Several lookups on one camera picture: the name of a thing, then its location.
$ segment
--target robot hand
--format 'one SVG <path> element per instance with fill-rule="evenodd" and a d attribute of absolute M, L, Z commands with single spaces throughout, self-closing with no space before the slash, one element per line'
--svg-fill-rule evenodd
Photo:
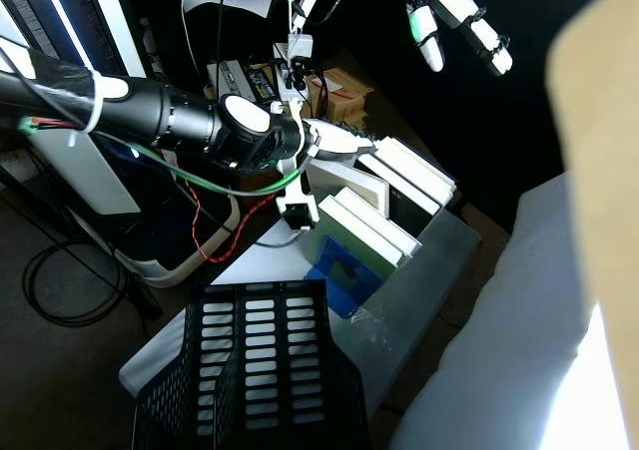
<path fill-rule="evenodd" d="M 406 12 L 412 36 L 430 69 L 443 69 L 443 52 L 437 38 L 437 15 L 449 28 L 459 29 L 477 56 L 496 76 L 502 76 L 512 67 L 507 51 L 509 39 L 498 35 L 483 19 L 485 8 L 473 0 L 408 0 Z"/>

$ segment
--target cardboard box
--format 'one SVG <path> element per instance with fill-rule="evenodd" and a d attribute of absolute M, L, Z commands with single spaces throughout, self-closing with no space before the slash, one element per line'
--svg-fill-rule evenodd
<path fill-rule="evenodd" d="M 328 87 L 326 117 L 332 123 L 353 124 L 361 121 L 366 113 L 363 110 L 366 95 L 373 91 L 371 86 L 351 76 L 341 68 L 333 68 L 323 73 Z M 321 80 L 318 76 L 308 77 L 313 110 L 318 113 Z"/>

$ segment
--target concrete floor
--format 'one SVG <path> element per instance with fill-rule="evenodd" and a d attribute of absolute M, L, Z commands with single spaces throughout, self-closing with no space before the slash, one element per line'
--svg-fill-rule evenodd
<path fill-rule="evenodd" d="M 366 81 L 348 54 L 339 54 L 333 63 Z M 366 110 L 371 131 L 400 136 L 427 153 L 383 93 L 370 95 Z M 2 196 L 13 199 L 6 191 Z M 375 449 L 386 448 L 399 415 L 436 370 L 441 352 L 457 333 L 455 327 L 467 320 L 507 243 L 508 234 L 472 205 L 463 208 L 462 216 L 482 235 L 482 246 L 440 313 L 448 323 L 440 318 L 433 323 L 386 396 L 385 410 L 374 416 L 370 429 Z M 135 402 L 120 386 L 118 370 L 144 345 L 138 315 L 122 302 L 88 328 L 62 328 L 43 320 L 25 301 L 20 280 L 28 260 L 50 245 L 0 202 L 0 450 L 129 448 Z M 113 274 L 107 255 L 86 246 L 76 251 L 104 275 Z M 90 308 L 109 291 L 64 253 L 43 268 L 39 289 L 43 302 L 60 312 Z M 154 294 L 165 314 L 150 323 L 152 334 L 186 301 L 183 288 Z"/>

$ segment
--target black basket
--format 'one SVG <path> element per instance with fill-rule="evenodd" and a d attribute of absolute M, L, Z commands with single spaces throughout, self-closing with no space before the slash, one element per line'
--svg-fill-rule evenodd
<path fill-rule="evenodd" d="M 322 280 L 192 292 L 180 355 L 138 395 L 134 449 L 369 448 Z"/>

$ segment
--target table surface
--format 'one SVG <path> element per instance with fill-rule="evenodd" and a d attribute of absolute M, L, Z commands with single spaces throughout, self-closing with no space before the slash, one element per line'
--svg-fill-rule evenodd
<path fill-rule="evenodd" d="M 291 230 L 277 222 L 262 242 L 287 241 Z M 303 279 L 311 269 L 301 246 L 253 245 L 213 283 Z M 435 318 L 479 244 L 479 235 L 446 210 L 419 237 L 422 248 L 350 318 L 329 311 L 335 343 L 359 368 L 368 417 L 383 400 L 401 367 Z M 171 320 L 121 369 L 120 381 L 134 396 L 180 352 L 184 311 Z"/>

